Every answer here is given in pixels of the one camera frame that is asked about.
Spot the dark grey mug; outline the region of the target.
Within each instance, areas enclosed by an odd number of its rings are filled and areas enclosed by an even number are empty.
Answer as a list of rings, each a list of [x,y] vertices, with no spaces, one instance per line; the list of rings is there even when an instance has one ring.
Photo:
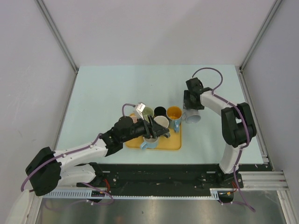
[[[169,121],[165,116],[156,116],[154,118],[154,121],[165,128],[168,128],[168,126],[169,126]],[[169,138],[171,136],[171,134],[168,132],[168,133],[163,134],[163,136],[166,138]]]

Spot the light grey mug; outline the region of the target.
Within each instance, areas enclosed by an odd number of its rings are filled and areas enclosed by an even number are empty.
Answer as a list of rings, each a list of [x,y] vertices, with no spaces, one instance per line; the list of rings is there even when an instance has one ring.
[[[184,109],[182,120],[187,124],[195,124],[198,123],[201,119],[199,110],[195,109]]]

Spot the light blue mug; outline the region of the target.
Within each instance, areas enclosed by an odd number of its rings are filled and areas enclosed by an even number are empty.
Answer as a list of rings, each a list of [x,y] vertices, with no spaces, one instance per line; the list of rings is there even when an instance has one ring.
[[[140,145],[140,149],[155,149],[159,144],[159,138],[147,139],[143,137],[143,143]]]

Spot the brown dark mug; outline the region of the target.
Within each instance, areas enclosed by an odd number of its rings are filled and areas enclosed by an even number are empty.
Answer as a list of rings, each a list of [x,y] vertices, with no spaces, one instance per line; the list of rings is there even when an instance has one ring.
[[[158,106],[154,109],[154,117],[164,116],[166,117],[166,109],[162,106]]]

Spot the blue butterfly mug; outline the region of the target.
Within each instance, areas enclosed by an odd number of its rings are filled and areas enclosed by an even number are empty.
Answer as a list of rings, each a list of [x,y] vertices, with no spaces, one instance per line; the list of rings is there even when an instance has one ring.
[[[182,114],[182,110],[178,106],[171,106],[166,111],[169,128],[173,129],[175,133],[179,133],[180,131]]]

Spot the light green mug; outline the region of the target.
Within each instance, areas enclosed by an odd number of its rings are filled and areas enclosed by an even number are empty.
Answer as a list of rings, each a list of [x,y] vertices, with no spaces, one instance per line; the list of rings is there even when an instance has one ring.
[[[149,122],[149,116],[154,117],[154,111],[150,107],[145,107],[142,111],[143,118]]]

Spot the pink mug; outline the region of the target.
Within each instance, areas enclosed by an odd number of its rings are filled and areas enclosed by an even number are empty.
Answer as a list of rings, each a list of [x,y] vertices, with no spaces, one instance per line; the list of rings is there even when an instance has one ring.
[[[136,123],[138,121],[138,118],[136,116],[130,116],[130,118],[132,119],[133,123]]]

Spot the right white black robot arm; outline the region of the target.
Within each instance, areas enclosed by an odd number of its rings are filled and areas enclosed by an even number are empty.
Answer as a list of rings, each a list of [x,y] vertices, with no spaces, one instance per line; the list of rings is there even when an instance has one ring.
[[[221,133],[226,143],[223,157],[216,170],[215,181],[227,187],[236,177],[243,150],[256,136],[251,108],[248,103],[233,104],[204,87],[198,78],[186,81],[184,108],[204,110],[206,107],[221,117]]]

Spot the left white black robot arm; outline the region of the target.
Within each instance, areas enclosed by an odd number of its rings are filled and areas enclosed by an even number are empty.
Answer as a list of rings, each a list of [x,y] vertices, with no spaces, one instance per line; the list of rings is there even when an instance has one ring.
[[[113,155],[123,148],[125,142],[140,136],[158,138],[169,132],[151,116],[148,121],[138,119],[137,122],[129,116],[122,116],[110,130],[98,134],[87,146],[60,151],[42,148],[26,167],[25,181],[30,182],[36,196],[46,195],[57,186],[81,182],[97,187],[103,182],[103,174],[90,165],[92,159]]]

